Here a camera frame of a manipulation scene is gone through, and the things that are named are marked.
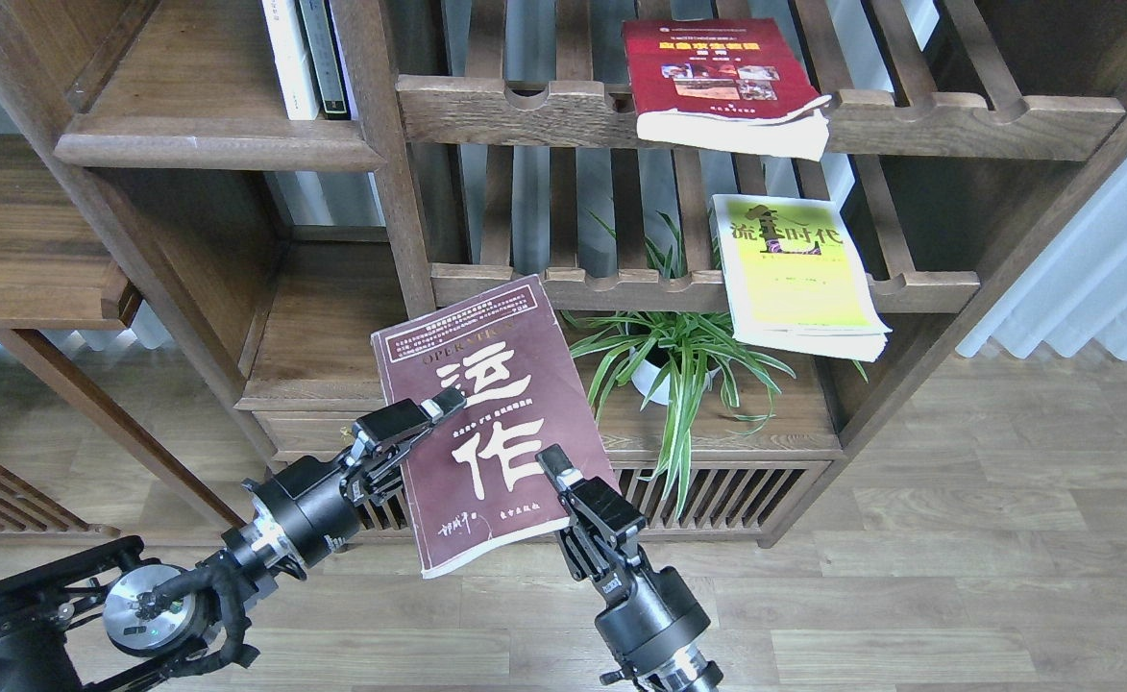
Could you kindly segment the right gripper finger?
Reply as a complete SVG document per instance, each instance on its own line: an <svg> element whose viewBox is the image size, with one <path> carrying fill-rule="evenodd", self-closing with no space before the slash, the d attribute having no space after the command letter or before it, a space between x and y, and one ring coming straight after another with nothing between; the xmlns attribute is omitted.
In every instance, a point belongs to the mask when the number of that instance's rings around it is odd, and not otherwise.
<svg viewBox="0 0 1127 692"><path fill-rule="evenodd" d="M544 469L545 477L554 487L554 493L569 493L573 486L585 481L584 474L573 464L559 444L552 444L536 453L536 463Z"/></svg>

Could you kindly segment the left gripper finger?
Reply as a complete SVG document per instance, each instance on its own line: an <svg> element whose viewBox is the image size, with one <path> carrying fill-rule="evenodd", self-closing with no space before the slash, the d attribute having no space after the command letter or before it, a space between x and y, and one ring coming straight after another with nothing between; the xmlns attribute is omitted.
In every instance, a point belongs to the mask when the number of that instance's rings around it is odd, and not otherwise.
<svg viewBox="0 0 1127 692"><path fill-rule="evenodd" d="M465 391L459 388L444 388L440 394L421 402L423 412L429 418L431 424L446 422L463 408L465 408Z"/></svg>

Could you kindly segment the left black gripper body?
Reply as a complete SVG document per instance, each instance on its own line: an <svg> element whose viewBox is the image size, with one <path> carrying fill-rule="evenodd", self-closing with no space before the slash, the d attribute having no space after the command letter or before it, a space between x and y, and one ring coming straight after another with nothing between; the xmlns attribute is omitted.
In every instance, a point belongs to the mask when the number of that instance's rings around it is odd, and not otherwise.
<svg viewBox="0 0 1127 692"><path fill-rule="evenodd" d="M242 571L302 578L360 531L360 508L403 483L401 461L440 424L440 402L410 399L352 422L352 446L330 460L300 458L268 481L247 479L256 515L242 527Z"/></svg>

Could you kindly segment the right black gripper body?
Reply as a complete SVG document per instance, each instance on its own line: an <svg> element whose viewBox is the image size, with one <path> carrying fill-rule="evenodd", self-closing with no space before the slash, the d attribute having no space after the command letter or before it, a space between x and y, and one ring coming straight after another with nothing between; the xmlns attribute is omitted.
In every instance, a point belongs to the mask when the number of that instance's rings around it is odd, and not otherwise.
<svg viewBox="0 0 1127 692"><path fill-rule="evenodd" d="M558 493L571 525L558 532L576 582L591 580L606 609L595 618L616 662L607 678L712 678L698 649L711 619L681 575L651 568L639 531L642 513L602 479Z"/></svg>

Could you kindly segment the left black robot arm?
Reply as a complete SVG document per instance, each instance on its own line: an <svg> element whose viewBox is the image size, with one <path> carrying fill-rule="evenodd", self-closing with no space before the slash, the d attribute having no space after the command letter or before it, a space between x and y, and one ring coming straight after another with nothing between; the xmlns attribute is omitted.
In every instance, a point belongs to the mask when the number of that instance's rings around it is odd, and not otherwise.
<svg viewBox="0 0 1127 692"><path fill-rule="evenodd" d="M400 464L465 394L445 388L423 402L401 400L353 422L354 443L329 461L301 458L268 481L246 481L256 515L228 530L215 555L186 570L144 559L124 536L0 580L0 691L145 691L250 666L248 613L286 574L307 570L360 531L360 507L401 486ZM66 632L98 621L136 666L85 683L66 653Z"/></svg>

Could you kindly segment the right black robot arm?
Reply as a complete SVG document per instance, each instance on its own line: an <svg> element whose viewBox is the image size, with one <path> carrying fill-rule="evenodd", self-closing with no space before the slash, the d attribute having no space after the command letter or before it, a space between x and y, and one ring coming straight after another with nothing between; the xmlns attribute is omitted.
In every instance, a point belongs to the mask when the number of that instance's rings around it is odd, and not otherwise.
<svg viewBox="0 0 1127 692"><path fill-rule="evenodd" d="M629 680L641 691L716 691L720 666L707 660L698 639L711 619L672 567L656 571L639 544L647 518L602 478L586 479L553 444L536 453L568 512L557 532L576 582L591 580L606 609L595 627L616 669L601 683Z"/></svg>

